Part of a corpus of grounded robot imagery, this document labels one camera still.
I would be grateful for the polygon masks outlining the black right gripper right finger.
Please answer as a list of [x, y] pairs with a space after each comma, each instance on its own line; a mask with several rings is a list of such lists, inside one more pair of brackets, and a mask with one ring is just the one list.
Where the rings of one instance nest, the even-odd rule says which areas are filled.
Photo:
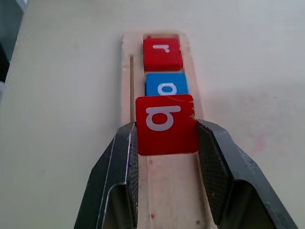
[[298, 229], [260, 167], [227, 130], [197, 120], [203, 185], [217, 229]]

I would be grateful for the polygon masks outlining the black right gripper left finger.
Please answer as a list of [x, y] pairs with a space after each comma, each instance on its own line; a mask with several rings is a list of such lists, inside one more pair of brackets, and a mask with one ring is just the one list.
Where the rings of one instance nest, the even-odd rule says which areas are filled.
[[137, 229], [137, 128], [121, 126], [91, 170], [74, 229]]

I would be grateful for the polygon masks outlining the red letter b block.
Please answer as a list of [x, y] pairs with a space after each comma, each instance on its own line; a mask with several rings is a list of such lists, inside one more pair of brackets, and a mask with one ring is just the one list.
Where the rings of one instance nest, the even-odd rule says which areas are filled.
[[191, 154], [198, 151], [191, 95], [139, 97], [135, 106], [140, 155]]

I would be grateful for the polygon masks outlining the wooden letter tray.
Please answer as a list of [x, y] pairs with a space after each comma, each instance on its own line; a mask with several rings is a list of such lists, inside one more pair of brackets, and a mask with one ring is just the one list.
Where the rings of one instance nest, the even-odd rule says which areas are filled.
[[[178, 38], [195, 116], [205, 119], [202, 82], [187, 35], [180, 31], [130, 31], [122, 37], [121, 123], [135, 120], [135, 100], [144, 95], [142, 42]], [[138, 229], [217, 229], [204, 189], [197, 153], [139, 157]]]

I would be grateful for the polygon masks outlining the blue letter o block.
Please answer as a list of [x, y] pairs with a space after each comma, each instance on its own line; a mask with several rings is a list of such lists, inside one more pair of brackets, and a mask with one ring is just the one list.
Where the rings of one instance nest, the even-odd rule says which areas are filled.
[[184, 73], [149, 73], [146, 75], [146, 96], [188, 93], [189, 90]]

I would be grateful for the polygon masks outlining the red letter r block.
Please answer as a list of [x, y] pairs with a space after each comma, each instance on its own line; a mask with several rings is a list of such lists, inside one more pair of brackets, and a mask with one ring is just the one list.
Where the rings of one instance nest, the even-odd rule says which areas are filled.
[[178, 38], [144, 39], [143, 64], [146, 72], [180, 71], [183, 58]]

